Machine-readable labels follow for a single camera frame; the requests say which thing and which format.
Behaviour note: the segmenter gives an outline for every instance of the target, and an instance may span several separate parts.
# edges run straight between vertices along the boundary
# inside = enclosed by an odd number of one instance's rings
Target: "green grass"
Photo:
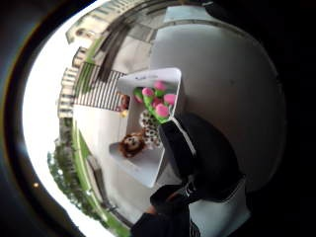
[[[85,193],[85,196],[87,197],[89,201],[89,204],[94,210],[96,210],[96,212],[101,217],[102,221],[107,226],[109,226],[109,229],[112,232],[115,232],[116,235],[119,237],[128,237],[129,230],[122,223],[120,223],[111,213],[105,211],[101,207],[96,194],[92,190],[92,186],[89,180],[88,171],[86,167],[86,164],[87,164],[86,159],[88,155],[91,154],[91,152],[81,132],[77,128],[76,122],[73,122],[72,139],[73,139],[74,148],[76,150],[75,166],[77,169],[80,184],[84,191],[91,191],[90,195]]]
[[[99,48],[100,44],[104,41],[105,37],[100,37],[96,39],[92,45],[88,48],[87,51],[87,57],[85,59],[85,62],[88,62],[90,64],[95,64],[95,60],[93,59],[94,55],[96,54],[97,48]],[[89,79],[93,72],[93,66],[89,64],[85,64],[82,68],[79,78],[78,78],[78,84],[76,86],[75,90],[75,96],[78,97],[79,93],[87,93],[89,92],[92,87],[89,83]]]
[[[79,93],[87,93],[89,92],[92,87],[89,83],[89,79],[91,77],[91,74],[93,72],[93,66],[90,64],[84,64],[83,68],[80,72],[79,78],[78,78],[78,84],[75,89],[75,96],[78,97]]]
[[[96,53],[97,48],[100,46],[100,44],[103,42],[104,39],[105,37],[100,37],[94,40],[94,42],[92,43],[92,45],[89,47],[87,51],[87,57],[86,57],[87,62],[95,63],[95,60],[93,59],[93,57]]]

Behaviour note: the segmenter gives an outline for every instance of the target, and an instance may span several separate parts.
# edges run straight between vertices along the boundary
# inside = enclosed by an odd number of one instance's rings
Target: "black bag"
[[[194,114],[183,114],[159,126],[167,157],[182,179],[179,185],[166,185],[150,197],[157,212],[172,216],[199,199],[227,198],[242,178],[233,148],[212,124]],[[166,201],[186,187],[187,194]]]

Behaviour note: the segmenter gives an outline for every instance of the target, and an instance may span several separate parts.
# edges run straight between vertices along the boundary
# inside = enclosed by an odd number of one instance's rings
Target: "sidewalk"
[[[110,157],[109,145],[124,135],[126,118],[119,113],[76,106],[74,119],[103,170],[109,200],[118,212],[134,223],[148,207],[149,197],[158,188],[148,189],[122,171]]]

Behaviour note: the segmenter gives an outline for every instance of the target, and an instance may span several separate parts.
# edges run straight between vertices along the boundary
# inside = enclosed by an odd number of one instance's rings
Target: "black sleeve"
[[[161,215],[144,213],[131,227],[132,237],[162,237],[167,236],[169,221]]]
[[[144,213],[130,232],[132,237],[189,237],[190,215],[188,211],[174,216]]]

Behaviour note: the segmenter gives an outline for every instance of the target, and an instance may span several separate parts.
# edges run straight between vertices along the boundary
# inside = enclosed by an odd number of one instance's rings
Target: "building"
[[[144,0],[112,0],[80,18],[67,32],[68,43],[80,40],[83,45],[91,43],[104,33],[108,25],[120,15]]]
[[[79,69],[66,68],[61,80],[61,90],[58,99],[58,117],[72,118],[74,103],[74,85]]]
[[[72,59],[72,66],[75,68],[80,68],[80,65],[84,62],[86,59],[86,54],[87,54],[87,48],[85,47],[79,47],[76,54],[73,56]]]

